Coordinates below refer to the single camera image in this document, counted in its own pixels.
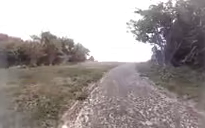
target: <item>white sky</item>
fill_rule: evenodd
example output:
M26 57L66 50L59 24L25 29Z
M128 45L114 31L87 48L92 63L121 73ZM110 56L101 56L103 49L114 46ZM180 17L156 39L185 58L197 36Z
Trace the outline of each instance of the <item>white sky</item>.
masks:
M0 0L0 33L29 39L50 31L91 50L99 61L146 61L149 45L127 33L135 8L150 0Z

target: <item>vegetation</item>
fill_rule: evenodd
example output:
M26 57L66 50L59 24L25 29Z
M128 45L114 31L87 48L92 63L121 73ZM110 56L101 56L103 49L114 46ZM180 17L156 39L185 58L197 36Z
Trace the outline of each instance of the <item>vegetation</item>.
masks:
M83 62L89 50L70 38L60 38L50 32L31 36L32 40L0 34L0 68L14 65L56 65L64 61Z
M78 64L41 66L34 69L8 69L7 85L14 108L29 127L56 127L64 111L76 100L88 96L87 86L117 64Z
M205 6L171 0L138 9L128 23L136 40L153 45L153 60L161 65L205 69Z
M153 46L142 76L205 109L205 1L169 0L137 9L128 25L136 40Z

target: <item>shrubbery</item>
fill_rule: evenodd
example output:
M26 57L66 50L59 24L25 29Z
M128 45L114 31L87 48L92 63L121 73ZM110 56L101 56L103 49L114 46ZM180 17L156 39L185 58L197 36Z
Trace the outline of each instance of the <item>shrubbery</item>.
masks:
M31 36L32 40L0 34L0 68L25 65L56 65L86 60L89 50L70 38L60 38L50 32Z

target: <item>green grass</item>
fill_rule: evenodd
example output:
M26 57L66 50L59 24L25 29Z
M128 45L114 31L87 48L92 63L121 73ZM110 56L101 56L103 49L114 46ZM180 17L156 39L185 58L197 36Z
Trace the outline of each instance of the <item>green grass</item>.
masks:
M137 70L157 86L174 92L181 99L193 100L205 109L205 73L188 67L162 67L151 62L139 63Z
M117 65L44 66L9 69L8 85L13 87L14 105L26 115L31 127L55 127L58 120L76 100L84 100L90 83Z

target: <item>dirt road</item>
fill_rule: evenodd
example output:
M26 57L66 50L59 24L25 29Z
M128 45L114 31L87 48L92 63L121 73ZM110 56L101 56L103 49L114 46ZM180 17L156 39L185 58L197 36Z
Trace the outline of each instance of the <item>dirt road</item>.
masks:
M203 117L140 78L134 64L112 69L76 115L63 128L205 128Z

